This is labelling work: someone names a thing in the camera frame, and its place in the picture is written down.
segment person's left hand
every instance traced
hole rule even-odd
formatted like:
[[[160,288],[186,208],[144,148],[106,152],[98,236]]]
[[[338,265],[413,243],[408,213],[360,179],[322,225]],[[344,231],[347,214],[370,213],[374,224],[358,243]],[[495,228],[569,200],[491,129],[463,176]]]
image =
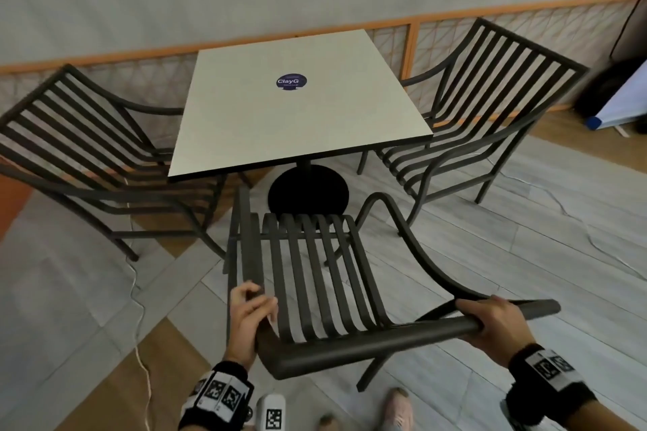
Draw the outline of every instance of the person's left hand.
[[[256,358],[254,339],[258,324],[265,317],[276,321],[278,314],[278,301],[275,296],[260,295],[247,301],[247,292],[256,293],[260,289],[257,284],[246,281],[232,289],[230,296],[229,344],[222,359],[237,362],[247,371],[252,368]]]

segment logo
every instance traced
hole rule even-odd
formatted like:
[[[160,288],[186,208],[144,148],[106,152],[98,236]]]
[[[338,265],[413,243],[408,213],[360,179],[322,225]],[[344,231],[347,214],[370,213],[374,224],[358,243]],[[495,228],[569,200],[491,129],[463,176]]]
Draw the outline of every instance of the logo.
[[[276,81],[276,87],[284,91],[294,91],[299,87],[303,87],[307,81],[308,79],[300,73],[289,73],[279,77]]]

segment table base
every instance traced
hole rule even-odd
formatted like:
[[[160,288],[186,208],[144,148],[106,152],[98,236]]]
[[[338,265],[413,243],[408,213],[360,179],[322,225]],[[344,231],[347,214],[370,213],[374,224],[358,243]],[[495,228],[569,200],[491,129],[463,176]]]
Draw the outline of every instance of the table base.
[[[276,178],[267,194],[267,204],[279,218],[283,213],[341,215],[348,198],[348,185],[340,174],[304,162]]]

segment wristband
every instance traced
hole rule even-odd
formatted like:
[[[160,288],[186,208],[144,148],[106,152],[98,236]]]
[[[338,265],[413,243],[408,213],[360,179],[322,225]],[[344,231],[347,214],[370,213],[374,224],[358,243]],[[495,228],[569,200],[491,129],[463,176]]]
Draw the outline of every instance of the wristband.
[[[204,374],[182,406],[178,429],[189,425],[207,430],[241,429],[254,385],[247,370],[232,361],[221,361]]]
[[[506,396],[510,415],[520,423],[536,425],[546,416],[564,426],[580,407],[596,400],[582,376],[560,355],[530,344],[509,364],[515,383]]]

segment table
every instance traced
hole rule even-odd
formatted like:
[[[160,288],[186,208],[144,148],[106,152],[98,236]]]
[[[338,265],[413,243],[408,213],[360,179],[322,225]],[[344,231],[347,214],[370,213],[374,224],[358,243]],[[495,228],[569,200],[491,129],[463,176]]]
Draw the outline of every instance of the table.
[[[342,214],[343,177],[311,160],[429,141],[415,105],[365,31],[198,53],[170,181],[297,163],[272,212]]]

